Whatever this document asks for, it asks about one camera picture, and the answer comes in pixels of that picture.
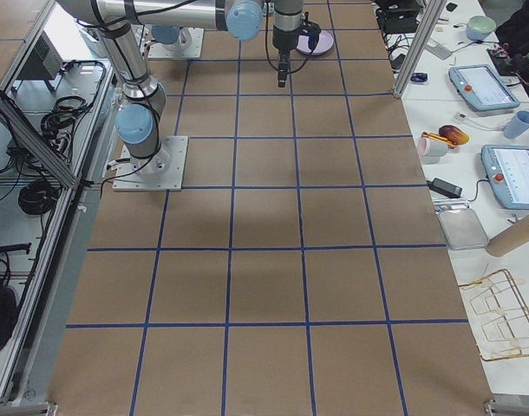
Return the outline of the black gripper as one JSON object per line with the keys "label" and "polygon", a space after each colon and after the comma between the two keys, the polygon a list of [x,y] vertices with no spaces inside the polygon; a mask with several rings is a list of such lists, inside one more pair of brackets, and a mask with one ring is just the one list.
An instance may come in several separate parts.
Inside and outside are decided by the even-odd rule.
{"label": "black gripper", "polygon": [[301,31],[301,12],[274,12],[272,44],[278,50],[278,87],[284,88],[288,77],[288,53],[297,47]]}

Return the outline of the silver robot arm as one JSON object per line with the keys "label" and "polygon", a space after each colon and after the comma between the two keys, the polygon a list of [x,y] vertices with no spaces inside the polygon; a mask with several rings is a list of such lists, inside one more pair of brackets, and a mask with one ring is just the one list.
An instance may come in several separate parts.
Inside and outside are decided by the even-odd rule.
{"label": "silver robot arm", "polygon": [[160,43],[165,49],[173,52],[183,51],[193,43],[189,28],[153,25],[151,34],[157,43]]}
{"label": "silver robot arm", "polygon": [[166,93],[150,73],[132,27],[215,29],[244,42],[258,34],[265,16],[263,1],[62,1],[60,5],[101,38],[127,99],[115,128],[129,151],[134,173],[146,178],[164,173],[171,164],[160,138]]}

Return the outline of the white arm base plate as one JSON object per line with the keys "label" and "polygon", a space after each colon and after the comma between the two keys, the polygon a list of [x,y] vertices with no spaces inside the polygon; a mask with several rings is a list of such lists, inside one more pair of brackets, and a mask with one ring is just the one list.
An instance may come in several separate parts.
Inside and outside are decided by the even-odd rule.
{"label": "white arm base plate", "polygon": [[153,25],[145,52],[150,60],[194,60],[201,56],[204,30]]}
{"label": "white arm base plate", "polygon": [[189,137],[166,136],[160,151],[146,161],[133,158],[119,164],[112,188],[116,192],[160,192],[182,189]]}

